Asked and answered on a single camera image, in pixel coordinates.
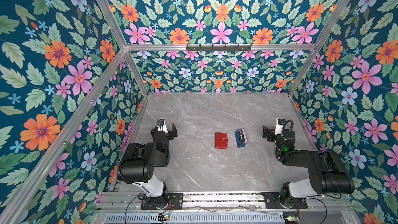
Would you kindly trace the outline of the black VIP card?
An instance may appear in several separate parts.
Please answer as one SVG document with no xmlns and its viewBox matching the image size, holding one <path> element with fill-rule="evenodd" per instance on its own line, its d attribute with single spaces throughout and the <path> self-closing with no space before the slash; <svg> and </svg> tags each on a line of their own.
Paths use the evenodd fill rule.
<svg viewBox="0 0 398 224">
<path fill-rule="evenodd" d="M 246 143 L 246 135 L 243 129 L 239 129 L 236 131 L 236 137 L 241 144 Z"/>
</svg>

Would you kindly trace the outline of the red leather card holder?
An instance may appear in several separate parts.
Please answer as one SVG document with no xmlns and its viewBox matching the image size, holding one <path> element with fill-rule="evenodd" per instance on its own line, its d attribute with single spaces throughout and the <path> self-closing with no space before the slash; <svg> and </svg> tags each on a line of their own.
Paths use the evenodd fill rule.
<svg viewBox="0 0 398 224">
<path fill-rule="evenodd" d="M 228 148 L 228 135 L 226 133 L 215 133 L 215 148 L 227 149 Z"/>
</svg>

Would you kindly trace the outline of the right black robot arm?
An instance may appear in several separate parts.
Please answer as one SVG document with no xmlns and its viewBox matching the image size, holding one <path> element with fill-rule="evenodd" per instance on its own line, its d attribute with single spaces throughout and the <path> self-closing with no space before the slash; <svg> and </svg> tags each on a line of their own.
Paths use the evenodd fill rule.
<svg viewBox="0 0 398 224">
<path fill-rule="evenodd" d="M 284 166 L 305 168 L 308 177 L 286 182 L 279 192 L 263 192 L 266 208 L 307 208 L 306 199 L 329 196 L 340 199 L 354 192 L 354 182 L 337 153 L 295 150 L 295 132 L 281 126 L 263 127 L 263 138 L 276 145 L 275 157 Z"/>
</svg>

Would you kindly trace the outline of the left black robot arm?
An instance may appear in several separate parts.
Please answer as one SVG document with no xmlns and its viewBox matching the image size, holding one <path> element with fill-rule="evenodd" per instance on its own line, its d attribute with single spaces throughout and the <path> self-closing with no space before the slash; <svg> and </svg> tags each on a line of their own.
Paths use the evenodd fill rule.
<svg viewBox="0 0 398 224">
<path fill-rule="evenodd" d="M 127 146 L 117 169 L 117 180 L 138 186 L 147 203 L 169 203 L 166 184 L 154 174 L 154 168 L 166 167 L 170 161 L 170 141 L 178 137 L 172 124 L 169 131 L 164 119 L 150 131 L 152 142 L 131 143 Z"/>
</svg>

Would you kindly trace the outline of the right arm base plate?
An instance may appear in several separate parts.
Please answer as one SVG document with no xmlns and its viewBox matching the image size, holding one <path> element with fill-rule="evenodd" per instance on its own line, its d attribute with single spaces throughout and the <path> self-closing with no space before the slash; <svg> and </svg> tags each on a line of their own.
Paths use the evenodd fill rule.
<svg viewBox="0 0 398 224">
<path fill-rule="evenodd" d="M 264 197 L 267 209 L 308 208 L 305 198 L 284 197 L 281 193 L 277 192 L 261 192 L 261 195 Z"/>
</svg>

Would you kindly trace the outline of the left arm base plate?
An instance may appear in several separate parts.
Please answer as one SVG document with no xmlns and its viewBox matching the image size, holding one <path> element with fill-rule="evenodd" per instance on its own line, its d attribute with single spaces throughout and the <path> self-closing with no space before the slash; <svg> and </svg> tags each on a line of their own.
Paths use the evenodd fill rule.
<svg viewBox="0 0 398 224">
<path fill-rule="evenodd" d="M 144 197 L 141 210 L 181 210 L 184 194 L 166 193 L 159 197 Z"/>
</svg>

